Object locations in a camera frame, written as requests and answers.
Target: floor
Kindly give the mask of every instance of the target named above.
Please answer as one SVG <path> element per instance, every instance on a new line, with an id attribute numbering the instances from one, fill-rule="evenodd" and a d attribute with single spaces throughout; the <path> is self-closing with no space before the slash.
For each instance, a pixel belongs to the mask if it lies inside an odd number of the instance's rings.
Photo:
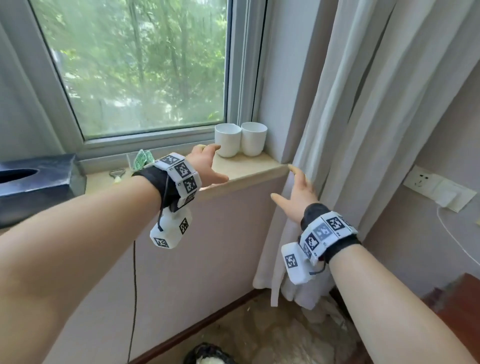
<path id="1" fill-rule="evenodd" d="M 270 307 L 270 291 L 266 291 L 148 364 L 181 364 L 201 342 L 220 346 L 238 364 L 344 363 L 360 339 L 333 302 L 323 300 L 327 310 L 308 311 L 307 319 L 299 306 L 283 298 L 279 307 Z"/>

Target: green foliage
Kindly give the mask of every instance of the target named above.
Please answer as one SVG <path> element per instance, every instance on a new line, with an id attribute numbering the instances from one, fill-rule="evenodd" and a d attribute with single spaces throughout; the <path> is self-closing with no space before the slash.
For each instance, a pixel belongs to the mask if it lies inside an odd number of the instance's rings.
<path id="1" fill-rule="evenodd" d="M 222 119 L 227 0 L 32 0 L 86 138 Z"/>

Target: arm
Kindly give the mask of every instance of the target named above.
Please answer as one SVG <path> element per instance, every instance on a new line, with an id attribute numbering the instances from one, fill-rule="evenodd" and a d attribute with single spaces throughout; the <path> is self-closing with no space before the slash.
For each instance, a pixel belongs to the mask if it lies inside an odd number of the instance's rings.
<path id="1" fill-rule="evenodd" d="M 223 183 L 215 151 L 187 156 L 203 186 Z M 0 362 L 41 363 L 82 299 L 160 210 L 157 189 L 134 176 L 40 212 L 0 237 Z"/>
<path id="2" fill-rule="evenodd" d="M 300 224 L 317 198 L 303 172 L 290 169 L 290 200 L 272 199 Z M 447 325 L 363 246 L 338 252 L 330 270 L 374 363 L 476 363 Z"/>

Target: white cup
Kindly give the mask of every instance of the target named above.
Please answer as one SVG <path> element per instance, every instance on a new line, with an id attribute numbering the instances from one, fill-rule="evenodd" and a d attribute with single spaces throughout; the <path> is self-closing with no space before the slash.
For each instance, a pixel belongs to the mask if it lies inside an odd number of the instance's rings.
<path id="1" fill-rule="evenodd" d="M 244 122 L 241 125 L 241 149 L 246 156 L 259 155 L 265 146 L 267 127 L 259 122 Z"/>
<path id="2" fill-rule="evenodd" d="M 221 145 L 216 152 L 221 157 L 233 157 L 240 151 L 241 128 L 235 124 L 215 125 L 215 144 Z"/>

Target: dark blue tissue box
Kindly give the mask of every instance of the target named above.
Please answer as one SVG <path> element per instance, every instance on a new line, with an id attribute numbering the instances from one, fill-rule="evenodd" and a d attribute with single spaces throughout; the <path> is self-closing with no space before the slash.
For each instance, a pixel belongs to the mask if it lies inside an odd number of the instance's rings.
<path id="1" fill-rule="evenodd" d="M 84 194 L 85 187 L 75 154 L 0 162 L 0 229 Z"/>

